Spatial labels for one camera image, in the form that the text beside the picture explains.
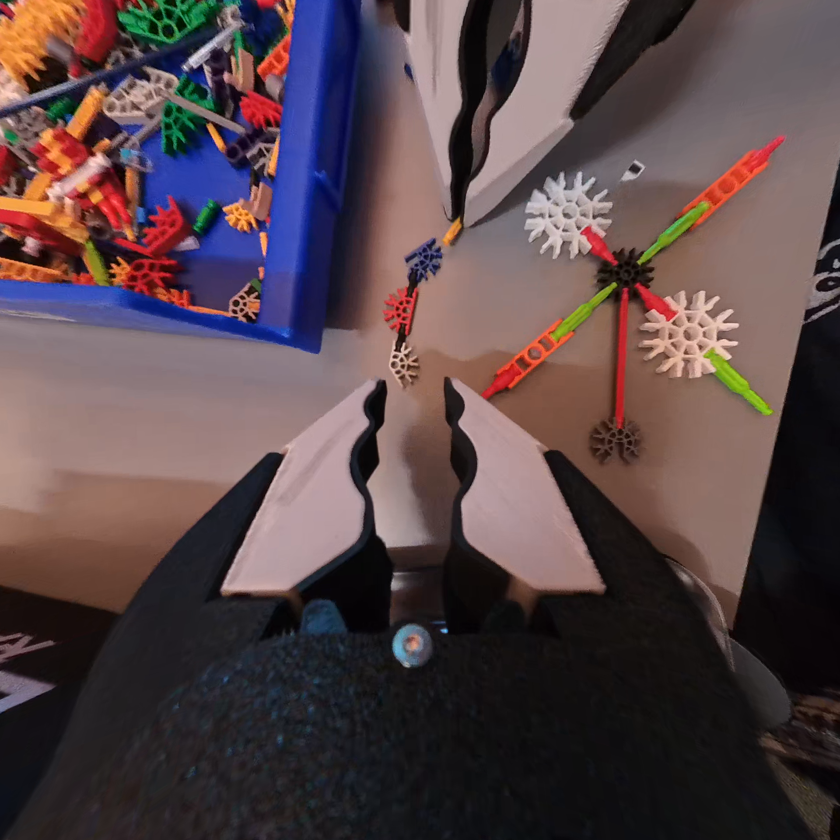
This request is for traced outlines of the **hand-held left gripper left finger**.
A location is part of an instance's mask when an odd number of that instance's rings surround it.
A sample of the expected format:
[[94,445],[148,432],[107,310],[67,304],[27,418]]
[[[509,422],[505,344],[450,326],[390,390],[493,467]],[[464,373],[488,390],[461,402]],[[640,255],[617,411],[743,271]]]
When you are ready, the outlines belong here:
[[294,437],[222,581],[226,597],[336,605],[351,631],[390,625],[393,563],[375,529],[384,380],[367,380]]

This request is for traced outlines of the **pale grey toy connector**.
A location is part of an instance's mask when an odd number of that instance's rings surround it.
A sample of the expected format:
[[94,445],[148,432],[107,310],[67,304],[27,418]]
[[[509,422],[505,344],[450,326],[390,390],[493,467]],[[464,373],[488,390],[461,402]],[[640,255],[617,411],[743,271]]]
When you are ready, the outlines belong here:
[[390,373],[402,389],[412,385],[420,374],[419,359],[405,339],[395,339],[388,366]]

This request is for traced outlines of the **black toy box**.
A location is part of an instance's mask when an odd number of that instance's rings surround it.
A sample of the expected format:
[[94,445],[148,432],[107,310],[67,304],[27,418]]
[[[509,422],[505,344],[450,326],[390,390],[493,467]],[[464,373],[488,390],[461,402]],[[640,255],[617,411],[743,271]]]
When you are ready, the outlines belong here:
[[42,774],[118,614],[2,587],[2,800]]

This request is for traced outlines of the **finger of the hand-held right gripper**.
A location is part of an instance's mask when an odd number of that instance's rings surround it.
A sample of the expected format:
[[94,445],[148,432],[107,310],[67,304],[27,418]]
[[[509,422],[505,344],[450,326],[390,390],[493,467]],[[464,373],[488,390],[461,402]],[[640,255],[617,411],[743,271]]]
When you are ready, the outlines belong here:
[[465,145],[453,146],[459,125],[466,126],[461,74],[465,23],[473,2],[409,3],[406,49],[436,164],[445,215],[472,222],[468,183],[472,165],[471,129]]
[[529,2],[527,46],[511,93],[490,118],[486,157],[471,179],[463,222],[500,202],[571,131],[571,110],[627,1]]

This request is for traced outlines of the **pile of colourful toy pieces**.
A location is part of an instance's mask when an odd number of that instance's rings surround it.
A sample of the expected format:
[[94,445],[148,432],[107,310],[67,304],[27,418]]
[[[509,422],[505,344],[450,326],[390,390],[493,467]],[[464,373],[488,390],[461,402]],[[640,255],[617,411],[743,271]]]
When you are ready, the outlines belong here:
[[297,2],[2,2],[2,284],[254,325]]

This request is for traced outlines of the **toy rod and connector assembly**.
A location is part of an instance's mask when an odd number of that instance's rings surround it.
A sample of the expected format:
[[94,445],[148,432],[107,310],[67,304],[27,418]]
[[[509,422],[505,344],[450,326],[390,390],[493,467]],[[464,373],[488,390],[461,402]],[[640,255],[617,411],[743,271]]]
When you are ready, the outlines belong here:
[[667,374],[672,378],[687,376],[690,379],[712,375],[757,413],[771,417],[774,414],[771,405],[732,364],[731,349],[737,346],[737,342],[725,336],[738,327],[731,320],[732,310],[717,311],[719,298],[708,297],[704,291],[699,291],[691,298],[684,291],[674,296],[661,297],[652,291],[651,285],[654,279],[654,258],[681,236],[703,224],[763,173],[774,153],[785,141],[786,137],[781,135],[763,147],[746,153],[688,203],[680,215],[644,250],[611,250],[595,223],[580,227],[578,233],[588,246],[588,254],[599,261],[595,275],[597,292],[500,368],[481,394],[482,397],[489,400],[513,389],[553,352],[571,340],[602,304],[614,300],[617,316],[613,413],[593,427],[589,446],[592,455],[601,464],[613,459],[632,464],[643,449],[639,426],[626,413],[629,311],[632,300],[637,300],[643,307],[645,318],[640,328],[651,334],[650,339],[642,341],[638,346],[646,351],[646,361],[659,359],[656,370],[658,374]]

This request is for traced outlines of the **red connector with black rod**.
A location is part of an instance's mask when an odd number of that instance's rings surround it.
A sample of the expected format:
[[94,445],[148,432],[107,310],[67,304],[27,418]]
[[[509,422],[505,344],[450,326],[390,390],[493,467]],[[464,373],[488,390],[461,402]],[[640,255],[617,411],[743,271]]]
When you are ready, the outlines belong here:
[[418,287],[414,283],[397,289],[384,300],[383,319],[400,341],[404,342],[412,331],[417,301]]

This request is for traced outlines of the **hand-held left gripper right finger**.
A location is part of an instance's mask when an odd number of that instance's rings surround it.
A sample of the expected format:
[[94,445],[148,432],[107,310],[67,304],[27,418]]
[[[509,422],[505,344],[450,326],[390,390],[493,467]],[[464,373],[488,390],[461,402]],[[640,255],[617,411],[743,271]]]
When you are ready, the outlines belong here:
[[444,407],[459,482],[443,572],[449,632],[478,632],[506,602],[527,622],[546,596],[603,595],[548,448],[457,378],[444,380]]

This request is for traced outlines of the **blue plastic bin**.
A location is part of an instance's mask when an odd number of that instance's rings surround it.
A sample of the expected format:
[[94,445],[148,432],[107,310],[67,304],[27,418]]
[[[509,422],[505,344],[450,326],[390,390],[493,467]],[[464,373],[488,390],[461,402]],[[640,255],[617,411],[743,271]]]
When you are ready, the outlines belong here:
[[361,2],[304,2],[296,12],[290,50],[295,68],[280,129],[279,181],[257,323],[120,289],[14,280],[2,280],[2,315],[262,341],[318,353],[347,176],[361,27]]

